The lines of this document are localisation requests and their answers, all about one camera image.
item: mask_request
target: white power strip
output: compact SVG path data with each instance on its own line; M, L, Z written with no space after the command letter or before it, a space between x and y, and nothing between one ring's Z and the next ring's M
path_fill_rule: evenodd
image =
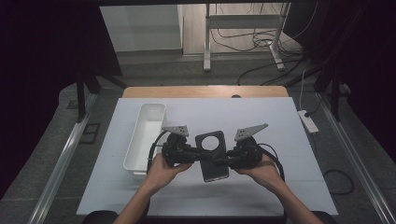
M317 125L315 125L314 121L310 117L306 118L305 113L305 110L298 111L300 119L303 122L305 128L309 131L309 133L317 133L319 131Z

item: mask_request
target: gray carpet floor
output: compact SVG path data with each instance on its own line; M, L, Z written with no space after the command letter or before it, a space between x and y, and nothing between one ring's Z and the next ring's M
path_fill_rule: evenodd
M123 73L121 80L130 86L179 86L179 85L235 85L238 77L249 69L272 63L268 55L262 56L214 56L212 71L203 72L200 58L186 58L165 55L155 60L133 60L134 56L122 54L120 65ZM300 75L309 63L305 62L295 69L286 80ZM279 77L279 72L269 66L246 74L241 79L242 85L259 85L266 80ZM304 82L302 107L308 111L315 109L319 100L313 91L315 76ZM96 157L106 136L112 113L122 89L99 78L102 90L95 102L89 124L100 123L98 135L92 143L91 134L84 134L71 160L64 180L55 196L45 223L81 223L84 217L76 216L79 201L91 175ZM281 85L280 79L274 85ZM299 104L301 83L288 88L289 95L296 105ZM30 160L25 164L19 176L0 202L0 223L26 223L47 183L50 173L64 148L64 144L77 120L76 87L65 88L60 94L60 103L52 122ZM365 165L374 177L375 182L385 195L389 207L396 214L396 166L383 148L365 129L347 104L346 98L340 99L341 121L355 144ZM365 189L356 176L340 141L334 134L330 122L320 108L312 115L319 128L319 133L308 134L322 173L330 169L342 170L354 183L354 189L347 195L332 195L339 216L334 217L338 223L381 223ZM325 177L331 192L350 189L348 180L339 174L328 174Z

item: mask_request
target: black phone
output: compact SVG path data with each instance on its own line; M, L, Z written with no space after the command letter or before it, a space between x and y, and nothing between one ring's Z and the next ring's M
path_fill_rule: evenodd
M219 144L216 148L205 148L205 146L203 146L203 142L208 137L216 137L219 140ZM197 135L195 136L195 144L204 154L200 159L200 163L205 182L220 180L230 176L226 164L214 163L214 160L227 158L224 133L222 131Z

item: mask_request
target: wooden floor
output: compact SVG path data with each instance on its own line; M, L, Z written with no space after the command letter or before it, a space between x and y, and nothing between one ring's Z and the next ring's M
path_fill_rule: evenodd
M282 8L282 3L255 3L255 4L211 4L210 15L220 14L279 14ZM183 53L185 55L202 54L204 53L205 43L205 4L200 5L183 5ZM257 29L257 32L269 31L273 29ZM212 53L225 53L225 52L239 52L235 49L241 49L242 52L250 51L269 51L265 47L265 42L262 41L262 48L254 48L252 41L253 35L244 35L238 37L221 37L229 35L252 34L253 29L213 29L210 35L210 48ZM234 49L223 47L217 44L215 40L223 45L230 46ZM259 35L258 38L272 39L270 35ZM294 41L290 40L287 35L282 34L280 41L284 42L285 48L289 50L301 49L301 47Z

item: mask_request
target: white plastic container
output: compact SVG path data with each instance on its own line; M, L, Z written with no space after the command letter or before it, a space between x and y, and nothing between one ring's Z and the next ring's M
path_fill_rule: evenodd
M134 133L123 163L124 169L136 179L146 177L149 149L161 133L164 118L165 105L144 104L140 107Z

